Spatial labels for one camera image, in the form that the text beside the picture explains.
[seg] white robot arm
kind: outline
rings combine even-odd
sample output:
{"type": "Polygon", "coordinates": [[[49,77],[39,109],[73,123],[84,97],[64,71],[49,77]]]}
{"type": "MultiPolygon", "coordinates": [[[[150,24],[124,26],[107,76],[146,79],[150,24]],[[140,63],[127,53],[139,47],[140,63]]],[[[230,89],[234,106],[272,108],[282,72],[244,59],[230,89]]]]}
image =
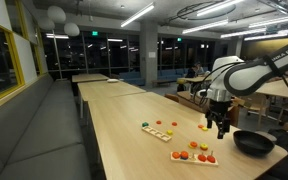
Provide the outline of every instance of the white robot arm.
{"type": "Polygon", "coordinates": [[[283,76],[288,71],[288,45],[278,51],[244,62],[236,56],[219,58],[214,62],[211,86],[198,92],[199,96],[210,99],[210,107],[206,113],[207,126],[212,121],[218,126],[218,139],[229,132],[230,120],[225,118],[231,104],[231,97],[245,96],[254,93],[267,80],[275,76],[283,76]]]}

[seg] black bowl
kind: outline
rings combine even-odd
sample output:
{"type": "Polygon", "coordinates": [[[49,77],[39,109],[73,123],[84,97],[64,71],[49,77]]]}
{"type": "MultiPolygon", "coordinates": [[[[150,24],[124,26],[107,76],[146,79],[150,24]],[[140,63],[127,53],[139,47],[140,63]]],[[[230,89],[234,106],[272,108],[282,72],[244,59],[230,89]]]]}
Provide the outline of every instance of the black bowl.
{"type": "Polygon", "coordinates": [[[268,138],[250,131],[235,131],[234,142],[244,153],[264,156],[272,151],[274,144],[268,138]]]}

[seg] person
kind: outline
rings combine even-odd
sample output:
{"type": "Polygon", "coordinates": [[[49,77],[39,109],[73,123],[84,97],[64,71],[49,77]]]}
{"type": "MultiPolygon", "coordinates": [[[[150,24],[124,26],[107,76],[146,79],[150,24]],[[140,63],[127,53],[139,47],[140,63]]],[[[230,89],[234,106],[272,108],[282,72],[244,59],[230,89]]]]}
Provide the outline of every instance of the person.
{"type": "MultiPolygon", "coordinates": [[[[185,78],[194,78],[197,77],[198,75],[202,75],[204,74],[204,70],[201,67],[201,63],[200,62],[196,62],[194,63],[194,65],[188,69],[187,74],[185,76],[185,78]]],[[[191,96],[193,96],[194,92],[197,91],[198,89],[196,89],[199,86],[200,83],[191,83],[190,84],[190,94],[191,96]]]]}

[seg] exit sign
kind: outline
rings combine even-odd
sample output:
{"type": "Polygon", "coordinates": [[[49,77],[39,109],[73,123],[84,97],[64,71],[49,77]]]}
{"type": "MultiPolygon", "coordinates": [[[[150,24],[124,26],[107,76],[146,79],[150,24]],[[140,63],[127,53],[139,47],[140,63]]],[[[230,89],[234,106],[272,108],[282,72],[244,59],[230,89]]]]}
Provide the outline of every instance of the exit sign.
{"type": "Polygon", "coordinates": [[[98,36],[98,32],[97,31],[92,31],[92,36],[98,36]]]}

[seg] gray bench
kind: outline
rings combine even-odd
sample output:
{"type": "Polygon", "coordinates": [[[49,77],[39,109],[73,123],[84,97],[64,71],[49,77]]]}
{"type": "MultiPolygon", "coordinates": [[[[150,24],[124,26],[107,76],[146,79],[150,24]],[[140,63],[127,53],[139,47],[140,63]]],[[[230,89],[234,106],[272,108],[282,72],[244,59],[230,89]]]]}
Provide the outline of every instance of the gray bench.
{"type": "Polygon", "coordinates": [[[89,180],[69,81],[40,78],[0,107],[0,180],[89,180]]]}

